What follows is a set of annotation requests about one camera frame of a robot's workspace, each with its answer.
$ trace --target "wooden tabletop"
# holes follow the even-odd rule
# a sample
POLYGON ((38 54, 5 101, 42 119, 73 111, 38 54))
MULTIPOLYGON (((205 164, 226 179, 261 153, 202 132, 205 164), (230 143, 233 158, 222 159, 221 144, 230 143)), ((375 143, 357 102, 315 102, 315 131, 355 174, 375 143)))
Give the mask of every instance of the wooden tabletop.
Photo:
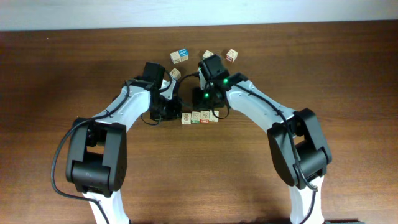
MULTIPOLYGON (((0 222, 95 223, 88 203, 50 184, 53 154, 73 120, 105 109, 146 62, 184 76, 205 50, 224 57, 229 49, 238 52, 234 63, 223 60, 231 73, 317 114, 333 154, 322 187, 325 218, 396 223, 398 21, 0 32, 0 222), (173 65, 170 53, 182 48, 189 60, 173 65)), ((184 100, 194 86, 183 85, 184 100)), ((266 134, 241 113, 190 126, 137 120, 127 136, 121 192, 132 221, 289 217, 266 134)), ((67 151, 56 181, 79 195, 65 179, 67 151)))

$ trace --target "wooden block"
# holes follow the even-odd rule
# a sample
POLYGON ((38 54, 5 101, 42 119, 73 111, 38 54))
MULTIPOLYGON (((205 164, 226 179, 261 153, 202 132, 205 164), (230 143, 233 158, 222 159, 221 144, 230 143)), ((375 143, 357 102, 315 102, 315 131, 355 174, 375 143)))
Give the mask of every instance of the wooden block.
POLYGON ((210 51, 206 50, 206 52, 203 54, 201 59, 204 60, 204 59, 206 59, 206 58, 208 58, 208 57, 210 57, 212 55, 213 55, 213 53, 211 53, 210 51))
POLYGON ((191 114, 190 113, 182 113, 181 123, 182 124, 191 124, 191 114))
POLYGON ((209 123, 209 111, 201 111, 200 112, 200 122, 201 123, 209 123))
POLYGON ((229 52, 226 54, 226 59, 230 62, 234 62, 237 57, 238 53, 233 49, 229 50, 229 52))
POLYGON ((180 53, 178 51, 171 53, 170 57, 172 59, 173 64, 181 62, 181 56, 180 56, 180 53))
POLYGON ((192 111, 191 122, 193 124, 200 124, 200 112, 192 111))
POLYGON ((178 51, 178 54, 180 55, 181 61, 188 60, 188 51, 187 49, 181 49, 178 51))
MULTIPOLYGON (((218 122, 218 118, 213 115, 213 112, 209 111, 209 113, 210 113, 209 121, 218 122)), ((219 112, 218 111, 214 111, 214 114, 216 114, 216 116, 218 116, 219 112)))
POLYGON ((173 68, 173 70, 170 72, 170 75, 175 79, 178 80, 181 78, 181 72, 178 71, 176 68, 173 68))

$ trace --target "brown table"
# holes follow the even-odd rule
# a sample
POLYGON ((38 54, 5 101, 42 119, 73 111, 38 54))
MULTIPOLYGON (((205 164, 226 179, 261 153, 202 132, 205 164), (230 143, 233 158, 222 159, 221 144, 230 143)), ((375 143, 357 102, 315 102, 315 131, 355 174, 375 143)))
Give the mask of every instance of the brown table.
MULTIPOLYGON (((325 218, 398 220, 398 21, 0 32, 0 44, 1 223, 94 223, 86 202, 50 185, 55 148, 72 121, 105 109, 145 62, 184 76, 205 50, 224 56, 230 48, 239 52, 235 63, 224 60, 231 73, 285 106, 316 112, 333 153, 325 218), (184 47, 189 60, 172 65, 169 53, 184 47)), ((195 85, 181 88, 185 100, 195 85)), ((138 120, 127 136, 122 195, 131 220, 289 217, 266 135, 241 113, 190 126, 138 120)), ((66 156, 67 147, 56 180, 76 194, 65 180, 66 156)))

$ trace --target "blue label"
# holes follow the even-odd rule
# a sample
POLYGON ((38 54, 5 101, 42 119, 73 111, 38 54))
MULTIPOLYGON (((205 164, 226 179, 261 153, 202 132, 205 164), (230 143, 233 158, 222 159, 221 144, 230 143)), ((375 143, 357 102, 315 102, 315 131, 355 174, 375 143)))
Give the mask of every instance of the blue label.
POLYGON ((178 52, 180 53, 180 56, 181 56, 181 57, 188 55, 187 49, 181 49, 181 50, 179 50, 178 52))

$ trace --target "white wall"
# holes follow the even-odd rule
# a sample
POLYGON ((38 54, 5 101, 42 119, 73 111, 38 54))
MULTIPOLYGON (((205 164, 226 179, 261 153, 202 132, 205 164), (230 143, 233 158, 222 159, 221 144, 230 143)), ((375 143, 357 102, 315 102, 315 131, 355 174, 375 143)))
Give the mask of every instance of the white wall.
POLYGON ((398 0, 0 0, 0 30, 398 19, 398 0))

